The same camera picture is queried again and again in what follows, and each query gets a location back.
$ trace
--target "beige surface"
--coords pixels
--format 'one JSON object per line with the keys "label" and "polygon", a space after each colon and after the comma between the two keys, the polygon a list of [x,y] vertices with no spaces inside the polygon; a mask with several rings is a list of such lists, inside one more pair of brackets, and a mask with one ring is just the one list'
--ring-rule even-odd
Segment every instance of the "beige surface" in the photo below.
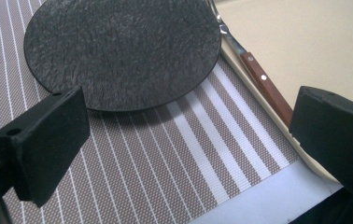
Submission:
{"label": "beige surface", "polygon": [[353,101],[353,0],[221,0],[232,34],[294,107],[302,85]]}

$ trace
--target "brown striped fabric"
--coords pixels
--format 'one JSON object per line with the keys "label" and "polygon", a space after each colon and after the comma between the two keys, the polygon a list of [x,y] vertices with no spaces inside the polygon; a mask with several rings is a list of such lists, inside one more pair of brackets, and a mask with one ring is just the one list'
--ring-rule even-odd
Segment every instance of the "brown striped fabric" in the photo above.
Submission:
{"label": "brown striped fabric", "polygon": [[[48,95],[22,50],[43,2],[0,0],[0,128]],[[168,105],[89,118],[92,134],[48,203],[5,195],[15,223],[187,223],[297,160],[222,58]]]}

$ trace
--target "fork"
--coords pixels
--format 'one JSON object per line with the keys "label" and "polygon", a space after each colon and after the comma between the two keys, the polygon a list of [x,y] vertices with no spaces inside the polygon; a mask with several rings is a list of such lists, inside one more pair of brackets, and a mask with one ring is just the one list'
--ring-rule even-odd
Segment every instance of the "fork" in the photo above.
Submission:
{"label": "fork", "polygon": [[226,41],[231,45],[234,53],[236,53],[240,59],[240,63],[248,70],[250,79],[253,81],[258,91],[285,123],[285,125],[289,127],[292,118],[292,109],[285,98],[261,68],[261,65],[253,57],[252,53],[247,52],[232,36],[229,31],[229,27],[225,24],[218,13],[214,0],[205,0],[205,2],[217,19],[221,35],[226,38]]}

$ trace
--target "woven placemat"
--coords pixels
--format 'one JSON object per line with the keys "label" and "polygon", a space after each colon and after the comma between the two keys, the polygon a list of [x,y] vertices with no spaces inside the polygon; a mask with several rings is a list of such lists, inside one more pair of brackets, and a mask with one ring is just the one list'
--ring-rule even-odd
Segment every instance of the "woven placemat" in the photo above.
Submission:
{"label": "woven placemat", "polygon": [[[40,5],[0,1],[0,128],[48,95],[22,50]],[[5,195],[15,223],[186,223],[297,160],[222,58],[168,105],[89,118],[92,135],[47,204]]]}

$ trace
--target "wooden knife handle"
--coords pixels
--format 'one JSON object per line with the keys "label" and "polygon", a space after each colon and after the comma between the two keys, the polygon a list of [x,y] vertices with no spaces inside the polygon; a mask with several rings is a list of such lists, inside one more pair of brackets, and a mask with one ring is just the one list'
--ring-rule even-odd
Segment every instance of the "wooden knife handle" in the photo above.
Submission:
{"label": "wooden knife handle", "polygon": [[272,80],[267,76],[261,65],[256,61],[250,52],[240,55],[244,66],[247,68],[251,77],[258,88],[261,95],[281,118],[281,120],[289,127],[292,119],[292,108],[290,108],[287,101],[281,95],[279,90],[275,87]]}

